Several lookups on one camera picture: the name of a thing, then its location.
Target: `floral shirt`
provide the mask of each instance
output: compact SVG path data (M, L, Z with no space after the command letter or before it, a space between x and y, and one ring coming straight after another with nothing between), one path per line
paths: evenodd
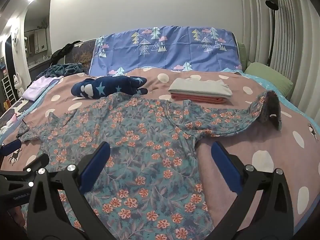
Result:
M280 105L273 91L262 93L248 109L203 108L140 95L115 93L93 106L50 113L38 127L21 124L18 138L40 139L49 171L64 169L102 141L111 156L94 188L85 196L108 230L125 239L204 239L212 230L198 172L195 144L204 136L230 136L252 122L276 114ZM69 219L80 228L64 192L60 192Z

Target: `folded clothes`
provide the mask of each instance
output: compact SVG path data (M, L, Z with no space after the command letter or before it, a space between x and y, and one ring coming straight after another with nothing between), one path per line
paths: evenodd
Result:
M37 75L36 79L39 79L42 76L45 77L60 77L60 76L71 76L73 74L77 73L83 73L84 68L81 63L70 63L70 64L63 64L63 65L53 65L50 66L45 71L41 72L39 75Z
M87 78L71 88L71 94L82 98L99 99L116 92L128 95L148 93L146 88L139 88L147 82L143 77L106 76L97 79Z
M222 80L200 81L194 78L174 80L168 90L170 93L210 98L230 99L232 91Z
M45 76L40 77L39 79L33 81L33 83L23 93L22 97L31 101L36 101L55 79L60 78L46 78Z
M185 95L185 94L176 94L171 93L171 98L175 100L192 100L199 103L210 103L210 104L223 104L227 101L226 98L214 98L198 95Z

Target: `floor lamp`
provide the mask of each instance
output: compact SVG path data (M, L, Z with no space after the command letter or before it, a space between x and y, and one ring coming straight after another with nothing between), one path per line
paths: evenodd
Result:
M267 61L267 66L270 66L272 52L273 52L273 45L275 43L275 30L276 30L276 17L275 17L275 11L279 10L279 4L278 0L266 0L266 5L272 10L272 43L271 43L271 49L269 53L269 58Z

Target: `pink polka dot bedsheet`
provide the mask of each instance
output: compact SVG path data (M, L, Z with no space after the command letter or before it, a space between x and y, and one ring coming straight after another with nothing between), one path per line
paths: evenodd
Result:
M135 69L128 76L142 76L147 79L143 86L148 89L146 99L163 99L178 104L182 101L171 99L168 89L172 82L180 78L198 80L222 79L233 92L230 101L224 104L199 103L204 108L246 109L265 89L252 79L229 72L172 72L158 68ZM77 98L71 95L71 87L88 76L84 73L64 77L45 95L43 103L24 121L29 126L45 123L50 112L61 117L66 111L93 105L97 100ZM236 198L225 183L219 169L211 157L211 145L219 140L229 153L237 155L244 164L252 164L259 171L273 172L281 168L286 176L294 212L294 225L297 231L308 218L312 204L317 202L320 192L320 151L316 130L311 129L310 122L301 114L290 110L281 104L282 129L277 131L270 123L255 122L244 132L224 138L203 138L196 144L198 171L201 184L195 188L195 193L205 200L207 209L214 226L216 226ZM4 143L13 141L18 130L15 130ZM20 171L26 164L36 158L40 142L25 142L22 145L14 165L6 157L1 166L2 170ZM253 204L241 225L247 227L258 206L261 192L255 196Z

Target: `lamp head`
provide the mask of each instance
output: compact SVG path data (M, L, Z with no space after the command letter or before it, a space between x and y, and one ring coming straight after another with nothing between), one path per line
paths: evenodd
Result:
M278 0L266 0L266 5L274 11L279 10Z

